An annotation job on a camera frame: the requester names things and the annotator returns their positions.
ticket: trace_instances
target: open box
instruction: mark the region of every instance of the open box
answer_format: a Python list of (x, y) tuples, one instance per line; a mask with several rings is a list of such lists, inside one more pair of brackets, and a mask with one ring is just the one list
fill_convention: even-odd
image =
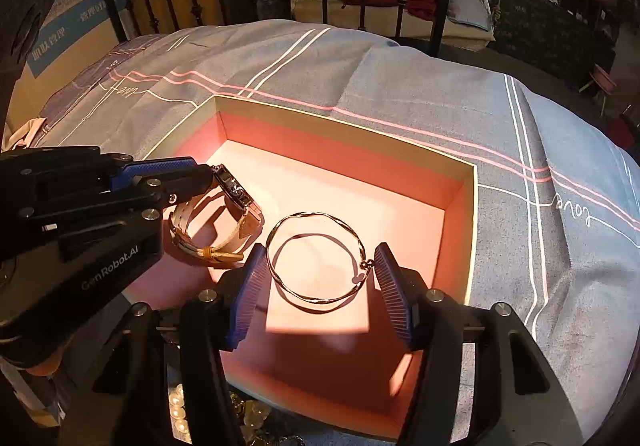
[[(264, 243), (286, 215), (324, 211), (358, 233), (368, 258), (386, 241), (401, 267), (468, 301), (477, 210), (472, 164), (328, 117), (220, 96), (175, 127), (149, 158), (170, 156), (228, 167), (262, 208), (264, 226), (250, 244)], [(222, 204), (213, 191), (192, 220), (199, 245), (235, 224)], [(299, 233), (305, 238), (293, 238)], [(223, 272), (181, 254), (169, 238), (165, 249), (127, 289), (130, 301), (178, 305)], [(284, 282), (307, 295), (343, 294), (362, 273), (353, 237), (327, 219), (287, 221), (270, 256)], [(230, 384), (276, 407), (395, 439), (420, 353), (409, 354), (396, 338), (372, 273), (353, 299), (334, 305), (305, 305), (270, 282), (246, 339), (222, 360)]]

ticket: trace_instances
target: wristwatch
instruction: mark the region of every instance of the wristwatch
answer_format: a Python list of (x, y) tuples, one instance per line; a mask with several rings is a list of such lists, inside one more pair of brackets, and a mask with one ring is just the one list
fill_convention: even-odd
[(207, 194), (204, 193), (193, 197), (189, 202), (176, 206), (169, 215), (169, 230), (174, 244), (187, 254), (213, 263), (241, 261), (244, 259), (244, 254), (239, 251), (248, 238), (260, 228), (262, 211), (224, 164), (212, 166), (211, 169), (213, 170), (213, 181), (207, 193), (220, 187), (225, 196), (240, 209), (242, 215), (236, 228), (225, 241), (216, 246), (208, 245), (200, 249), (193, 243), (187, 234), (187, 226), (194, 207)]

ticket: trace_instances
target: pillow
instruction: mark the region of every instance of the pillow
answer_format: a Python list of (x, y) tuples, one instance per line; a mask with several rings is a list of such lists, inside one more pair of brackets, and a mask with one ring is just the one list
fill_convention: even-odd
[(491, 16), (480, 0), (449, 0), (447, 16), (454, 23), (492, 31)]

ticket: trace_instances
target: bedspread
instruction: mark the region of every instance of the bedspread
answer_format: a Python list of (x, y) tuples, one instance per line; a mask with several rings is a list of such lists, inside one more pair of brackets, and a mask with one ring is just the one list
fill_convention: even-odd
[[(143, 159), (214, 94), (407, 137), (478, 166), (470, 304), (509, 302), (585, 437), (623, 381), (640, 321), (640, 169), (513, 77), (356, 30), (270, 20), (166, 36), (112, 68), (39, 145)], [(455, 437), (470, 411), (465, 367)]]

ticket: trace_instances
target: jewelry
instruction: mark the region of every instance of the jewelry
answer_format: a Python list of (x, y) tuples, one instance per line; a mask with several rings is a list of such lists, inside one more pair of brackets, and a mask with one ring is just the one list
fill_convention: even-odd
[[(356, 285), (354, 285), (353, 288), (350, 289), (348, 293), (343, 294), (342, 296), (338, 296), (337, 298), (314, 298), (313, 296), (304, 296), (302, 294), (298, 294), (297, 292), (293, 292), (289, 287), (284, 285), (284, 282), (282, 281), (282, 279), (280, 278), (276, 270), (273, 268), (273, 264), (271, 263), (271, 258), (269, 257), (269, 246), (277, 230), (286, 220), (303, 219), (305, 217), (327, 217), (328, 219), (331, 219), (335, 223), (337, 223), (345, 231), (353, 235), (355, 239), (358, 241), (358, 249), (360, 251), (359, 267), (364, 271), (364, 278), (361, 279), (358, 283), (356, 283)], [(278, 284), (281, 289), (285, 290), (289, 294), (295, 296), (296, 298), (302, 301), (313, 303), (315, 305), (327, 305), (329, 303), (334, 303), (334, 302), (344, 300), (345, 298), (353, 296), (362, 288), (365, 281), (367, 280), (367, 277), (369, 276), (369, 272), (371, 272), (371, 269), (373, 269), (373, 260), (367, 260), (367, 256), (364, 251), (364, 245), (362, 244), (362, 241), (360, 240), (356, 232), (353, 229), (351, 229), (350, 226), (348, 226), (342, 220), (332, 217), (331, 215), (328, 215), (326, 213), (319, 213), (317, 211), (302, 211), (301, 213), (294, 213), (293, 215), (284, 217), (273, 227), (273, 229), (269, 233), (269, 236), (267, 237), (267, 241), (265, 242), (264, 247), (266, 249), (267, 264), (269, 266), (269, 270), (271, 271), (271, 277), (273, 278), (273, 281), (275, 281), (275, 283)]]
[[(213, 170), (213, 180), (209, 190), (202, 195), (193, 197), (189, 202), (179, 204), (169, 215), (169, 230), (172, 234), (172, 240), (185, 253), (213, 263), (241, 261), (244, 259), (244, 254), (238, 251), (242, 249), (247, 239), (260, 228), (262, 211), (224, 164), (212, 166), (211, 169)], [(208, 245), (200, 249), (187, 234), (187, 226), (194, 207), (209, 191), (217, 187), (220, 187), (225, 196), (242, 211), (242, 216), (234, 231), (224, 242), (215, 247)]]

